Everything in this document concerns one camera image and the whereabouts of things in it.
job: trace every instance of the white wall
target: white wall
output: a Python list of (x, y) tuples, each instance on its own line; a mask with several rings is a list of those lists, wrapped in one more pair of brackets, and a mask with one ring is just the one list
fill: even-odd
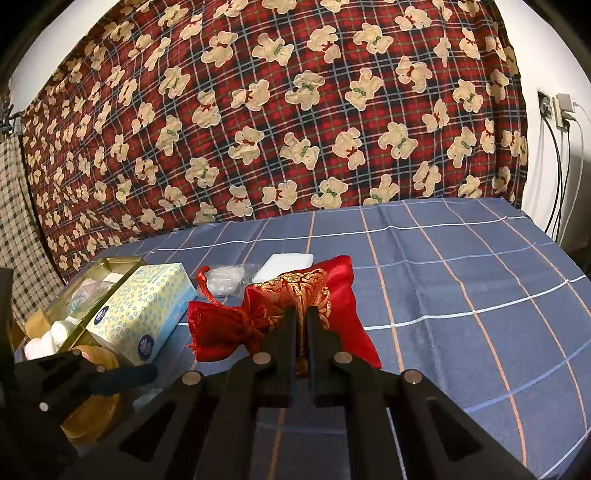
[[(12, 77), (12, 101), (15, 111), (22, 110), (43, 87), (55, 68), (116, 0), (75, 0), (36, 39)], [(540, 142), (541, 123), (537, 90), (550, 95), (569, 93), (591, 115), (591, 83), (578, 62), (558, 36), (522, 0), (496, 0), (505, 20), (509, 39), (515, 49), (528, 116), (530, 169), (525, 185), (523, 210), (544, 229), (557, 185), (556, 155), (547, 128)], [(583, 185), (591, 181), (591, 126), (578, 110), (576, 117), (589, 141), (585, 146)], [(561, 133), (554, 130), (558, 142)], [(580, 165), (580, 134), (571, 126), (571, 172), (565, 199), (565, 214), (570, 207)], [(563, 174), (566, 175), (566, 136), (564, 137)], [(581, 188), (573, 217), (564, 238), (566, 250), (583, 246), (591, 233), (591, 191)]]
[(74, 0), (33, 42), (12, 75), (14, 111), (24, 110), (61, 61), (118, 0)]
[[(581, 104), (591, 115), (591, 83), (562, 39), (530, 7), (521, 0), (496, 0), (506, 24), (509, 41), (515, 49), (517, 64), (521, 72), (521, 84), (527, 105), (530, 147), (530, 167), (525, 184), (523, 210), (536, 225), (544, 229), (548, 223), (557, 186), (556, 154), (548, 127), (540, 119), (538, 93), (541, 89), (549, 95), (569, 93), (574, 101)], [(570, 251), (582, 247), (591, 233), (591, 192), (585, 188), (591, 182), (591, 125), (580, 109), (574, 116), (580, 121), (588, 139), (584, 152), (583, 183), (577, 199), (562, 247)], [(543, 141), (540, 142), (540, 129)], [(569, 185), (566, 189), (563, 220), (573, 200), (576, 180), (581, 162), (581, 140), (577, 125), (571, 123), (571, 168)], [(561, 146), (561, 132), (554, 128), (554, 134)], [(566, 175), (566, 135), (563, 145), (563, 175)]]

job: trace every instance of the wall socket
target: wall socket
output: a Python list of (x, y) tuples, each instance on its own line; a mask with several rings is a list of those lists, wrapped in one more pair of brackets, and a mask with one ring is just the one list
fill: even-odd
[(544, 118), (552, 118), (552, 111), (554, 102), (552, 97), (541, 90), (538, 90), (538, 101), (540, 104), (540, 112)]
[(558, 98), (552, 98), (552, 102), (554, 104), (554, 120), (556, 121), (556, 128), (563, 132), (566, 132), (566, 126), (562, 119), (562, 110), (560, 108), (560, 101)]

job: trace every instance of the white paper towel pack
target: white paper towel pack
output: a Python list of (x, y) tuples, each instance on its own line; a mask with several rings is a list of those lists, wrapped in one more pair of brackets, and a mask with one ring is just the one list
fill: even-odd
[(253, 283), (277, 278), (282, 273), (310, 268), (314, 263), (312, 254), (272, 254), (252, 279)]

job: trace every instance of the gold embroidery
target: gold embroidery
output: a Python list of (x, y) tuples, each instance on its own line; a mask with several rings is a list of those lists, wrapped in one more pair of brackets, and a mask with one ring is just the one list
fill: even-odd
[(328, 273), (322, 268), (315, 268), (307, 273), (285, 273), (273, 280), (257, 283), (267, 298), (267, 318), (272, 322), (269, 331), (279, 325), (283, 318), (283, 310), (295, 306), (298, 319), (299, 354), (305, 355), (304, 315), (310, 306), (318, 307), (322, 326), (330, 327), (330, 291), (326, 286)]

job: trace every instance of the red plaid fabric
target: red plaid fabric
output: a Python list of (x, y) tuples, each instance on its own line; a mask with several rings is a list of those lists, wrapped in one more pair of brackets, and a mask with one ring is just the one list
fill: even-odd
[(125, 0), (23, 121), (65, 278), (204, 222), (429, 196), (519, 207), (527, 173), (492, 0)]

